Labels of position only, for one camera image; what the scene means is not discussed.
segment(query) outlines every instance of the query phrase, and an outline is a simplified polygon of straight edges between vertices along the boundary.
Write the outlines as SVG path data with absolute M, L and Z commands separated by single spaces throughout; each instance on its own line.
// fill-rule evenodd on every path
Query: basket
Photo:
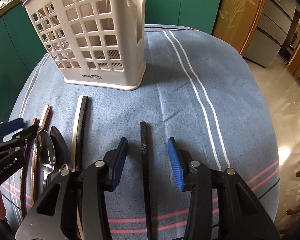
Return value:
M 145 0 L 27 0 L 23 6 L 66 83 L 140 85 Z

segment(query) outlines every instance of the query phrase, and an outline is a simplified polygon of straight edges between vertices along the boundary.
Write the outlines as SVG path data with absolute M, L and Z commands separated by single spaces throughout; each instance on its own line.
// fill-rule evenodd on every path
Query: floor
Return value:
M 277 228 L 289 228 L 298 218 L 286 215 L 288 209 L 300 207 L 300 82 L 277 57 L 265 69 L 245 59 L 262 91 L 277 136 L 280 163 L 280 197 L 275 218 Z

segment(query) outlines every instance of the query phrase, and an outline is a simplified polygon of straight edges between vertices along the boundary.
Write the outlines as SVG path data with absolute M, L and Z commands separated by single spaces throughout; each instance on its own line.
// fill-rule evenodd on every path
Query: blue tablecloth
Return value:
M 174 136 L 212 169 L 235 168 L 274 220 L 279 198 L 276 137 L 267 103 L 245 61 L 229 44 L 200 31 L 178 26 L 146 25 L 145 61 L 141 86 L 134 91 L 66 84 L 46 55 L 27 80 L 10 119 L 23 117 L 29 125 L 52 106 L 50 126 L 56 126 L 70 148 L 79 95 L 90 98 L 84 131 L 83 166 L 115 149 L 122 136 L 129 152 L 117 190 L 106 193 L 113 239 L 146 239 L 141 173 L 140 121 L 149 137 L 151 201 L 155 238 L 170 240 L 185 231 L 190 193 L 175 185 L 167 153 Z M 1 191 L 17 206 L 17 172 Z M 27 192 L 30 195 L 30 178 Z M 8 222 L 14 230 L 21 212 L 8 201 Z M 31 199 L 28 197 L 28 209 Z M 218 203 L 214 199 L 216 236 Z

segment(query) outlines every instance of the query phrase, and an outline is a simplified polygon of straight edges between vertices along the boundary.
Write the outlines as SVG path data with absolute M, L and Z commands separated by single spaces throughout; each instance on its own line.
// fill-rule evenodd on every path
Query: basket base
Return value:
M 138 83 L 133 86 L 122 86 L 122 85 L 115 85 L 115 84 L 108 84 L 108 83 L 101 83 L 101 82 L 69 80 L 66 78 L 64 78 L 64 81 L 68 84 L 94 86 L 94 87 L 105 87 L 105 88 L 114 88 L 114 89 L 119 89 L 119 90 L 131 91 L 131 90 L 137 89 L 140 86 L 145 71 L 146 71 L 146 63 L 144 62 L 144 67 L 142 68 L 142 71 L 140 73 Z

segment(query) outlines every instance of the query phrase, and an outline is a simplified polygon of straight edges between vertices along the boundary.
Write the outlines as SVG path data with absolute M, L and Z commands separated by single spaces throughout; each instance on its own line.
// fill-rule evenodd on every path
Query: silver spoon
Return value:
M 47 187 L 47 178 L 54 171 L 56 154 L 50 135 L 45 130 L 39 131 L 35 140 L 40 166 L 44 172 L 43 189 Z

